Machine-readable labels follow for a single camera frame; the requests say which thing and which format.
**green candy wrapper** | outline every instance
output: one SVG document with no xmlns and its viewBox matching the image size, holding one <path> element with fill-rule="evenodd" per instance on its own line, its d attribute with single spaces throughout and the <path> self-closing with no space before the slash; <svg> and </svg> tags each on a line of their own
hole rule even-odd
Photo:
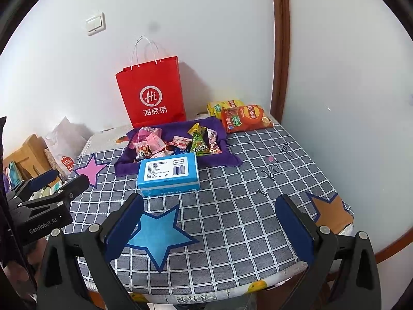
<svg viewBox="0 0 413 310">
<path fill-rule="evenodd" d="M 209 148 L 200 133 L 193 133 L 192 147 L 189 152 L 194 152 L 197 156 L 209 154 Z"/>
</svg>

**wooden door frame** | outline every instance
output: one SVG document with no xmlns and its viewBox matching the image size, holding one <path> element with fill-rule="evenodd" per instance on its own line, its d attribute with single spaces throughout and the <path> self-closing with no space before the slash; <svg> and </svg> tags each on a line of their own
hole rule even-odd
<svg viewBox="0 0 413 310">
<path fill-rule="evenodd" d="M 274 78 L 271 115 L 281 123 L 287 94 L 288 64 L 290 63 L 290 3 L 274 0 Z"/>
</svg>

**blue box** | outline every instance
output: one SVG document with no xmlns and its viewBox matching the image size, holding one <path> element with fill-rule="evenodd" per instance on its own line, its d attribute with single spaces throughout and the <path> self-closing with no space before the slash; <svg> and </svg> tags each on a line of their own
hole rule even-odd
<svg viewBox="0 0 413 310">
<path fill-rule="evenodd" d="M 200 175 L 195 153 L 142 160 L 138 188 L 144 197 L 199 190 Z"/>
</svg>

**blue star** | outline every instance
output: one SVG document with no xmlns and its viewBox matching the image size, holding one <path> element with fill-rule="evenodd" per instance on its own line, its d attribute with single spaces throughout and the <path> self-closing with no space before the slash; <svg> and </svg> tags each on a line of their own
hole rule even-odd
<svg viewBox="0 0 413 310">
<path fill-rule="evenodd" d="M 145 250 L 159 273 L 172 248 L 199 242 L 177 227 L 178 213 L 179 205 L 160 216 L 143 212 L 138 229 L 126 244 L 127 247 Z"/>
</svg>

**yellow snack package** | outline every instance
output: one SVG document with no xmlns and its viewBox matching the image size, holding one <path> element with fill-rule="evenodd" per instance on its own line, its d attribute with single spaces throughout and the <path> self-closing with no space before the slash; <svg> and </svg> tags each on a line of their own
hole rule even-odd
<svg viewBox="0 0 413 310">
<path fill-rule="evenodd" d="M 207 111 L 209 115 L 215 116 L 221 120 L 221 110 L 222 108 L 232 108 L 243 106 L 244 103 L 241 100 L 226 100 L 226 101 L 212 101 L 207 104 Z"/>
</svg>

